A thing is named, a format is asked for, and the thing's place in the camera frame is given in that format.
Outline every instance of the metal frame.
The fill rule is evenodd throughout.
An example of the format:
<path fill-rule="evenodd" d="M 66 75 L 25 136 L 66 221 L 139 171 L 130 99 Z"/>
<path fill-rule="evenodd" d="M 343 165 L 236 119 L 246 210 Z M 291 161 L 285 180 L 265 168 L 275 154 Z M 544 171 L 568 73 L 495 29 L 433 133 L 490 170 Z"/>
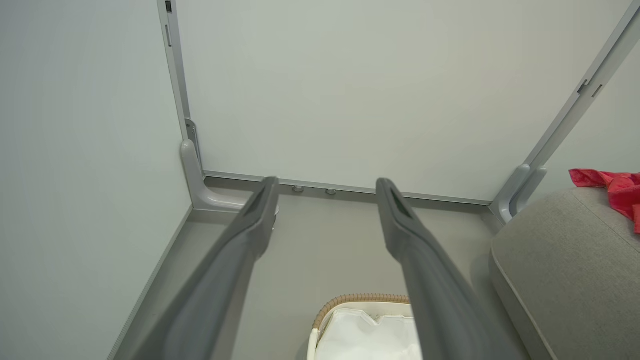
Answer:
<path fill-rule="evenodd" d="M 182 47 L 180 44 L 177 7 L 175 0 L 170 0 L 172 11 L 168 13 L 164 3 L 165 1 L 158 0 L 161 12 L 161 22 L 163 24 L 163 34 L 166 40 L 165 48 L 167 51 L 167 59 L 169 61 L 170 73 L 172 75 L 173 92 L 176 104 L 179 108 L 180 128 L 182 129 L 183 139 L 191 139 L 191 141 L 195 143 L 193 148 L 201 171 L 200 175 L 204 174 L 204 176 L 221 177 L 225 179 L 261 181 L 263 179 L 261 176 L 245 176 L 215 171 L 202 172 L 200 148 L 195 131 L 195 124 L 193 123 L 193 119 L 191 119 L 191 112 L 189 109 L 184 63 L 182 59 Z M 496 215 L 503 225 L 508 223 L 513 216 L 526 207 L 529 197 L 542 182 L 546 174 L 546 169 L 542 166 L 547 162 L 551 155 L 553 155 L 573 127 L 575 127 L 576 123 L 595 100 L 596 94 L 609 82 L 612 75 L 616 72 L 618 67 L 620 67 L 622 61 L 627 57 L 631 49 L 633 49 L 637 43 L 640 30 L 638 30 L 638 25 L 636 24 L 636 13 L 639 8 L 640 0 L 634 0 L 545 134 L 540 138 L 524 163 L 515 169 L 511 177 L 498 193 L 498 196 L 496 196 L 493 201 L 419 193 L 403 193 L 403 196 L 413 199 L 489 206 L 493 214 Z M 192 126 L 187 129 L 186 124 L 192 124 Z M 194 166 L 189 166 L 191 170 L 188 171 L 188 178 L 190 176 L 194 177 L 196 173 L 195 170 L 193 170 Z M 202 188 L 206 188 L 206 186 L 204 186 L 204 184 L 202 186 L 196 185 L 195 183 L 195 180 L 189 180 L 189 189 L 191 189 L 193 185 L 193 188 L 198 191 L 199 195 L 195 196 L 195 198 L 200 199 L 198 200 L 198 206 L 208 206 L 210 209 L 216 211 L 237 211 L 238 206 L 241 208 L 241 204 L 244 203 L 244 200 L 242 199 L 232 200 L 224 197 L 218 198 L 221 195 L 215 194 L 210 190 L 209 191 L 211 193 L 205 195 L 205 191 L 203 191 Z M 281 180 L 281 183 L 291 186 L 306 186 L 329 190 L 342 190 L 347 192 L 375 193 L 375 190 L 372 188 L 360 188 L 354 186 L 341 186 L 286 179 Z"/>
<path fill-rule="evenodd" d="M 237 175 L 237 174 L 230 174 L 228 172 L 206 171 L 206 170 L 204 172 L 204 175 L 208 177 L 218 177 L 221 179 L 255 181 L 255 182 L 262 181 L 263 179 L 262 176 Z M 310 181 L 280 179 L 280 184 L 291 185 L 291 186 L 301 186 L 303 188 L 339 190 L 343 192 L 371 193 L 371 194 L 376 193 L 376 189 L 373 189 L 373 188 L 360 188 L 356 186 L 313 183 Z M 464 199 L 461 197 L 448 197 L 448 196 L 439 196 L 439 195 L 424 195 L 420 193 L 403 193 L 403 196 L 411 199 L 455 202 L 458 204 L 471 204 L 471 205 L 484 205 L 484 206 L 489 206 L 491 204 L 490 201 L 485 201 L 485 200 Z"/>
<path fill-rule="evenodd" d="M 544 165 L 636 46 L 640 39 L 639 8 L 640 0 L 634 0 L 556 119 L 492 202 L 490 209 L 503 225 L 526 207 L 547 173 Z"/>

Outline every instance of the pink fabric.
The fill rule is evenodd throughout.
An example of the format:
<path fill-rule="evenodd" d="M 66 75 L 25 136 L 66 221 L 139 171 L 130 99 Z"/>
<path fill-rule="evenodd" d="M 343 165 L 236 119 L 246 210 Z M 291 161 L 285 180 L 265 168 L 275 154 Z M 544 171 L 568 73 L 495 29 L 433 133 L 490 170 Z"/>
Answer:
<path fill-rule="evenodd" d="M 640 234 L 640 173 L 575 168 L 569 174 L 580 188 L 606 188 L 611 208 L 631 219 L 634 232 Z"/>

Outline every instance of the white wall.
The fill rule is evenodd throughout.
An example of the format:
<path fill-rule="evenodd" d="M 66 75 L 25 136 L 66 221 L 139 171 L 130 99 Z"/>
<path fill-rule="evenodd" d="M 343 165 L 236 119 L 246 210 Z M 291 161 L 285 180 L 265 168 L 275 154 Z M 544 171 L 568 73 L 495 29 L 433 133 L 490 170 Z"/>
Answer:
<path fill-rule="evenodd" d="M 546 164 L 548 170 L 529 202 L 574 187 L 571 168 L 640 172 L 640 45 L 636 45 L 610 82 Z"/>
<path fill-rule="evenodd" d="M 191 202 L 157 4 L 0 12 L 0 358 L 105 359 Z"/>
<path fill-rule="evenodd" d="M 184 0 L 205 170 L 492 201 L 631 0 Z"/>

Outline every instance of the white basket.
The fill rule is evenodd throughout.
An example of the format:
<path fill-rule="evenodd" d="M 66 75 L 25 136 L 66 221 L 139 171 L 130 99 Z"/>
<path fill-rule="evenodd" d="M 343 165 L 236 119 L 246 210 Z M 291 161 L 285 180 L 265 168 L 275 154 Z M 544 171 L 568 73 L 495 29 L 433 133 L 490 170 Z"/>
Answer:
<path fill-rule="evenodd" d="M 403 295 L 352 294 L 337 297 L 320 310 L 314 321 L 314 327 L 309 335 L 307 360 L 315 360 L 318 342 L 331 322 L 333 313 L 338 309 L 361 310 L 372 318 L 385 315 L 413 317 L 409 298 Z"/>

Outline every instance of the gray sofa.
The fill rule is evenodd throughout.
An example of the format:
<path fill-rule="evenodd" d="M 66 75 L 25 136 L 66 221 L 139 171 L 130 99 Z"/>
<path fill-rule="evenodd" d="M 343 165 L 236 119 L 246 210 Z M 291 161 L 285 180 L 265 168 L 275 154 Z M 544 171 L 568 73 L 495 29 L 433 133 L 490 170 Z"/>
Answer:
<path fill-rule="evenodd" d="M 640 236 L 604 189 L 531 204 L 493 240 L 490 272 L 532 359 L 640 359 Z"/>

